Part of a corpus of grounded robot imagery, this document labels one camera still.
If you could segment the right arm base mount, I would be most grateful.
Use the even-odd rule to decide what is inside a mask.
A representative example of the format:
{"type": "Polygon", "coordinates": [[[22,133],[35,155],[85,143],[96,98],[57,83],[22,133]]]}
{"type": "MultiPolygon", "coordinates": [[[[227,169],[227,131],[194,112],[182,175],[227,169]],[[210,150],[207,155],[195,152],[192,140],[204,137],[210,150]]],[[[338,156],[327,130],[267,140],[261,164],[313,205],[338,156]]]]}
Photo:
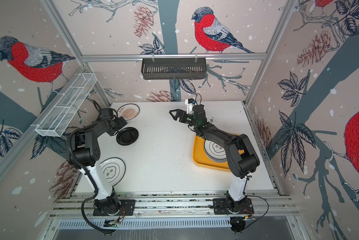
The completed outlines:
{"type": "Polygon", "coordinates": [[[216,198],[212,200],[215,215],[253,215],[254,209],[250,198],[235,202],[231,198],[216,198]]]}

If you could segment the white plate grey emblem back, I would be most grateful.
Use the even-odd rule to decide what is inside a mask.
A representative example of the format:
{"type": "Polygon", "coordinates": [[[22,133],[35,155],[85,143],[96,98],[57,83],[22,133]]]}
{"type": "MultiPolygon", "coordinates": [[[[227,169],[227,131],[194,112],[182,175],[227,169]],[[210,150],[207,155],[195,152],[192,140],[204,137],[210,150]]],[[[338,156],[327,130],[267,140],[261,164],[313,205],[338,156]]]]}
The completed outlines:
{"type": "Polygon", "coordinates": [[[206,140],[204,142],[204,152],[206,156],[215,163],[227,162],[225,149],[215,142],[206,140]]]}

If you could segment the orange sunburst plate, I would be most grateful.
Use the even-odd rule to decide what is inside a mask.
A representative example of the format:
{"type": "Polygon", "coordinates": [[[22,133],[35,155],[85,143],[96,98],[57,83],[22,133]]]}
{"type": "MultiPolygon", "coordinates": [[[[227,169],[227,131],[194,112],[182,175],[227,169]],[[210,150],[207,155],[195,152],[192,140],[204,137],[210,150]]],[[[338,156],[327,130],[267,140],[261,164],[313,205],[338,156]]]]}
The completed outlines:
{"type": "Polygon", "coordinates": [[[139,115],[140,108],[136,104],[125,104],[117,110],[119,117],[123,117],[126,121],[133,120],[139,115]]]}

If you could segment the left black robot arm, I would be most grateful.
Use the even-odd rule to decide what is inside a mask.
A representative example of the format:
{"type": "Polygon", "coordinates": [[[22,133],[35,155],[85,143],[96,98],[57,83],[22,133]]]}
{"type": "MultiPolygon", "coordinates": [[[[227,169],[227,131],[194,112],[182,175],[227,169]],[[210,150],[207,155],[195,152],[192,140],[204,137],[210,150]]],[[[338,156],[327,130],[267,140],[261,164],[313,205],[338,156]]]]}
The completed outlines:
{"type": "Polygon", "coordinates": [[[104,133],[111,137],[115,136],[127,125],[127,121],[119,117],[113,108],[101,108],[96,101],[92,103],[98,111],[98,116],[89,126],[78,128],[67,136],[67,161],[78,169],[94,188],[93,196],[84,200],[81,208],[84,209],[85,202],[94,200],[95,216],[115,216],[121,210],[121,202],[107,181],[100,164],[96,163],[101,154],[98,138],[104,133]]]}

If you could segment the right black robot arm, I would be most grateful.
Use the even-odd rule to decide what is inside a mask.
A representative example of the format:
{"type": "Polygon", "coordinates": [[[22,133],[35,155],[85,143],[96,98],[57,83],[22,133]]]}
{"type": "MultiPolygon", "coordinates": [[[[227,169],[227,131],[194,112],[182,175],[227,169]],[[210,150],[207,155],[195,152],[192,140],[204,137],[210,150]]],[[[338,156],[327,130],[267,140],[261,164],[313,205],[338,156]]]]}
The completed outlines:
{"type": "Polygon", "coordinates": [[[243,211],[244,205],[248,203],[245,193],[247,182],[260,165],[249,137],[245,134],[232,135],[208,122],[204,105],[187,104],[187,108],[188,111],[170,110],[169,114],[175,121],[187,124],[196,136],[211,141],[225,150],[228,167],[234,175],[226,193],[226,206],[233,214],[243,211]]]}

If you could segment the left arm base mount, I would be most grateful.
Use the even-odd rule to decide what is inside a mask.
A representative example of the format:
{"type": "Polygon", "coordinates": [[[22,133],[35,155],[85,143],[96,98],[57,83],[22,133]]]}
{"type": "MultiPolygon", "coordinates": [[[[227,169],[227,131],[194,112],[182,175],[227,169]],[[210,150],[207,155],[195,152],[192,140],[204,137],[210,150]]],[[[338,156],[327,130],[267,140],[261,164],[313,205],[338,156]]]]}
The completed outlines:
{"type": "Polygon", "coordinates": [[[135,207],[135,200],[112,200],[103,199],[94,201],[93,215],[96,217],[110,216],[132,216],[135,207]]]}

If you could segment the yellow plastic bin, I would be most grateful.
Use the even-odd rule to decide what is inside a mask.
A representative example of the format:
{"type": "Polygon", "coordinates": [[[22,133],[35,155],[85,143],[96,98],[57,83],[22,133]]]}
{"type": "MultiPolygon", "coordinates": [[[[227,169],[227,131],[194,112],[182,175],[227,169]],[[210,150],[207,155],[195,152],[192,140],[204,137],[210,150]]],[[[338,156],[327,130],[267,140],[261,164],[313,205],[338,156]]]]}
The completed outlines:
{"type": "Polygon", "coordinates": [[[198,167],[230,172],[227,162],[216,163],[206,155],[204,150],[204,143],[205,143],[204,139],[195,136],[193,150],[192,150],[192,159],[194,164],[198,167]]]}

